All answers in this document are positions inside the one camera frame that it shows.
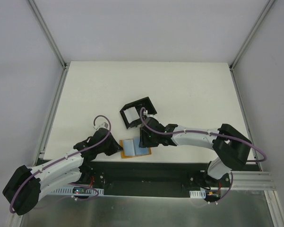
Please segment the yellow leather card holder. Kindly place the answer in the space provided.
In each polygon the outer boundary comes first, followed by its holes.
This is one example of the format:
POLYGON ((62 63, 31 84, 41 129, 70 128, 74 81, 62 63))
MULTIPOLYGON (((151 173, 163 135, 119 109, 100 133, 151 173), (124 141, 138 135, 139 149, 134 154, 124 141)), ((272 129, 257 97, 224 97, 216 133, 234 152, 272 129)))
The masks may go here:
POLYGON ((139 146, 140 137, 133 139, 120 140, 120 146, 123 150, 120 152, 122 159, 148 156, 152 154, 151 148, 141 148, 139 146))

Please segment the black plastic card box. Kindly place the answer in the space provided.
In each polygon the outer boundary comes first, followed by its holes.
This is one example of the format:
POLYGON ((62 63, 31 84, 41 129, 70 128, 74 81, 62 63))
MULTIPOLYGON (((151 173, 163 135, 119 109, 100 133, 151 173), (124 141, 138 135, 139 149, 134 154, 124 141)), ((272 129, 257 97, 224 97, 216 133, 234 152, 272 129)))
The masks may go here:
POLYGON ((151 102, 151 100, 150 100, 150 98, 148 96, 144 97, 142 99, 139 99, 137 101, 125 104, 121 108, 121 110, 120 110, 120 115, 121 115, 121 117, 122 117, 122 119, 124 121, 126 129, 135 128, 135 127, 138 127, 141 124, 141 119, 140 118, 135 120, 131 124, 129 124, 128 121, 126 120, 126 117, 125 117, 125 114, 124 114, 123 111, 128 109, 128 108, 131 108, 131 107, 135 107, 137 112, 138 112, 138 114, 140 114, 140 110, 141 110, 142 107, 146 108, 146 110, 148 111, 149 114, 152 114, 152 115, 156 115, 157 114, 157 111, 156 111, 154 105, 152 104, 152 102, 151 102))

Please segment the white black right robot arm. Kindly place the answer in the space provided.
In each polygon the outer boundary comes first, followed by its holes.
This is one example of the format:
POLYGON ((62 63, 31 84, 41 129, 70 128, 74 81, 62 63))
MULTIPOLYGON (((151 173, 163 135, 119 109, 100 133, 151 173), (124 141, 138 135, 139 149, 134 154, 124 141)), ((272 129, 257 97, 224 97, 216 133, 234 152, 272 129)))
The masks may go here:
POLYGON ((213 150, 217 158, 210 161, 200 177, 200 186, 215 186, 232 170, 242 170, 250 153, 250 140, 229 124, 216 129, 185 128, 177 124, 162 125, 152 116, 142 117, 141 148, 163 146, 193 146, 213 150))

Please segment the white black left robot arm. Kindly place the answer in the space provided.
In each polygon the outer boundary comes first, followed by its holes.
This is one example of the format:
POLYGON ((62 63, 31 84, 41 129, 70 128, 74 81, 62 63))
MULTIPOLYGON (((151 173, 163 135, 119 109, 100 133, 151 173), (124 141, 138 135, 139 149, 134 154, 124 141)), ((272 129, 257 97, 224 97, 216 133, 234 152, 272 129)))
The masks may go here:
POLYGON ((52 191, 69 183, 90 182, 91 161, 99 154, 111 156, 122 149, 108 129, 100 128, 60 158, 34 167, 18 167, 2 192, 10 203, 10 212, 24 215, 52 191))

